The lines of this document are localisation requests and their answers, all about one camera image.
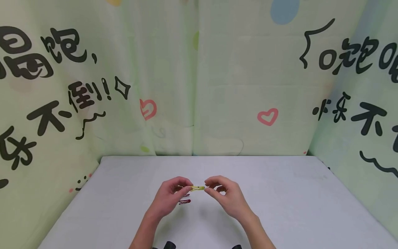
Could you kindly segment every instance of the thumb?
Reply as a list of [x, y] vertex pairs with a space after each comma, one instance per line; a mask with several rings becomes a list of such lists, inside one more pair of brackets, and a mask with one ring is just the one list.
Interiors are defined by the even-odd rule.
[[205, 188], [205, 192], [221, 204], [221, 200], [224, 197], [222, 194], [218, 193], [212, 188]]
[[180, 200], [181, 198], [184, 197], [184, 195], [188, 194], [188, 192], [192, 189], [192, 186], [185, 186], [182, 189], [180, 189], [179, 191], [177, 191], [174, 195], [176, 196], [176, 198], [178, 198], [178, 200]]

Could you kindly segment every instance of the white table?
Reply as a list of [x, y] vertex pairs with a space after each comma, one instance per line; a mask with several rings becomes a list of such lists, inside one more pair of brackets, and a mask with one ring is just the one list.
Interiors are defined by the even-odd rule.
[[[397, 241], [317, 158], [104, 157], [40, 249], [127, 249], [164, 180], [222, 174], [241, 186], [277, 249], [396, 249]], [[204, 191], [177, 205], [154, 247], [249, 249], [239, 223]]]

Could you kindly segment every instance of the heart doodle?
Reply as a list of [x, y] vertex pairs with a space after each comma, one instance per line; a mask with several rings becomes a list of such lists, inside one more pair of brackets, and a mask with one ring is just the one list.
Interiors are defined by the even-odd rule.
[[[267, 121], [267, 120], [263, 119], [263, 115], [269, 116], [269, 115], [271, 115], [271, 113], [274, 113], [274, 115], [272, 116], [271, 121]], [[278, 117], [278, 113], [279, 113], [278, 109], [271, 108], [271, 109], [269, 109], [266, 112], [259, 112], [257, 114], [257, 119], [258, 119], [258, 121], [262, 122], [263, 124], [265, 124], [267, 126], [271, 126], [271, 125], [273, 125], [273, 123], [275, 123], [275, 120]]]
[[[143, 111], [143, 109], [147, 106], [147, 104], [152, 104], [153, 110], [149, 115], [145, 116], [149, 112], [149, 110], [146, 110], [145, 112]], [[156, 103], [153, 100], [143, 101], [142, 99], [140, 99], [140, 106], [141, 106], [141, 114], [144, 117], [145, 121], [147, 121], [148, 119], [151, 119], [153, 116], [155, 116], [155, 114], [158, 110]]]

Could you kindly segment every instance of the yellow dot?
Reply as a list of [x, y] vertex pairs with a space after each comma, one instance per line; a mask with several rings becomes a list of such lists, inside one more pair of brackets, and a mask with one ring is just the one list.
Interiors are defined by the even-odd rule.
[[108, 3], [112, 4], [113, 6], [120, 6], [122, 0], [106, 0]]
[[148, 147], [145, 147], [145, 146], [141, 146], [141, 150], [143, 151], [143, 152], [146, 152], [146, 153], [148, 153], [150, 150], [149, 150], [149, 148]]
[[193, 35], [193, 48], [198, 51], [198, 46], [199, 46], [199, 31]]

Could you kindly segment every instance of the backdrop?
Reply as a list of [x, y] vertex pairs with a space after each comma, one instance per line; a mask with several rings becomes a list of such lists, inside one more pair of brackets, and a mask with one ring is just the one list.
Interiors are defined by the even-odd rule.
[[[306, 155], [317, 126], [311, 151], [398, 236], [388, 223], [398, 207], [396, 7], [366, 0], [0, 3], [1, 245], [36, 248], [104, 155]], [[340, 100], [343, 91], [351, 99]], [[347, 120], [325, 121], [335, 110]], [[386, 123], [372, 123], [370, 114]], [[356, 136], [364, 123], [369, 135]], [[342, 131], [349, 139], [337, 139]], [[368, 169], [353, 169], [364, 139], [363, 156], [388, 154], [380, 164], [390, 171], [362, 159]]]

